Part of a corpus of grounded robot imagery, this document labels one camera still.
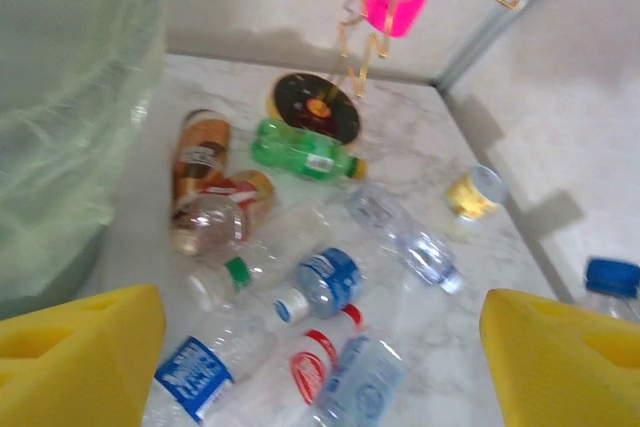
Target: blue bottle label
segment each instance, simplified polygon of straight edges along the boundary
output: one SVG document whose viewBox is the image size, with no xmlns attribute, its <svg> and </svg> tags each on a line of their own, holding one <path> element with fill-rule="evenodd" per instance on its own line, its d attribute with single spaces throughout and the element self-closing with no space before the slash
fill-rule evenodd
<svg viewBox="0 0 640 427">
<path fill-rule="evenodd" d="M 356 337 L 343 349 L 316 405 L 354 425 L 376 425 L 405 374 L 402 360 L 386 344 Z"/>
<path fill-rule="evenodd" d="M 200 422 L 207 409 L 233 384 L 229 369 L 194 337 L 178 348 L 158 370 L 155 378 L 184 410 Z"/>
<path fill-rule="evenodd" d="M 362 275 L 358 266 L 340 249 L 330 248 L 302 263 L 302 268 L 313 270 L 325 281 L 335 312 L 345 308 L 362 292 Z"/>
</svg>

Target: white wall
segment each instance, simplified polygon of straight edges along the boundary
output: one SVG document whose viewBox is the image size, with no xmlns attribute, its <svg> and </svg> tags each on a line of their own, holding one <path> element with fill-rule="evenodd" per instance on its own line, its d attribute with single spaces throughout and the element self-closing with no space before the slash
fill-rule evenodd
<svg viewBox="0 0 640 427">
<path fill-rule="evenodd" d="M 354 0 L 169 0 L 174 51 L 329 69 L 337 54 L 336 24 Z M 436 77 L 485 18 L 492 0 L 430 0 L 406 40 L 391 45 L 377 71 L 413 79 Z M 352 42 L 361 52 L 372 29 L 361 24 Z"/>
<path fill-rule="evenodd" d="M 589 255 L 640 261 L 638 0 L 539 0 L 453 101 L 574 294 Z"/>
</svg>

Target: vinyl record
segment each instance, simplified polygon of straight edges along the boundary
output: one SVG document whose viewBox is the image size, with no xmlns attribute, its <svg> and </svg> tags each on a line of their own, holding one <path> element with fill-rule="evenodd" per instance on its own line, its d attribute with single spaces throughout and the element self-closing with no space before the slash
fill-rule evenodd
<svg viewBox="0 0 640 427">
<path fill-rule="evenodd" d="M 349 96 L 333 87 L 328 80 L 304 72 L 280 77 L 267 102 L 269 115 L 351 144 L 360 132 L 360 117 Z"/>
</svg>

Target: green plastic bottle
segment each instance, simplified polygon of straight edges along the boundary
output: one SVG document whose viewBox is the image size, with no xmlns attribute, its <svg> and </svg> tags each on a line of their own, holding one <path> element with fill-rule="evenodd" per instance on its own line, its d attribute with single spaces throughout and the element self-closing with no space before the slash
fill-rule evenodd
<svg viewBox="0 0 640 427">
<path fill-rule="evenodd" d="M 251 146 L 253 160 L 316 180 L 341 175 L 362 179 L 366 161 L 349 155 L 337 140 L 310 130 L 291 127 L 282 120 L 265 119 L 258 125 Z"/>
</svg>

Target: yellow can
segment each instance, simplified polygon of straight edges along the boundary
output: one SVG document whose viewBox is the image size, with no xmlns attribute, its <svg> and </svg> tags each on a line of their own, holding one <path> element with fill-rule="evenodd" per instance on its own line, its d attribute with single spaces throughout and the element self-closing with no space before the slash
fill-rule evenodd
<svg viewBox="0 0 640 427">
<path fill-rule="evenodd" d="M 472 167 L 447 190 L 449 206 L 465 220 L 477 220 L 494 212 L 506 199 L 504 182 L 484 165 Z"/>
</svg>

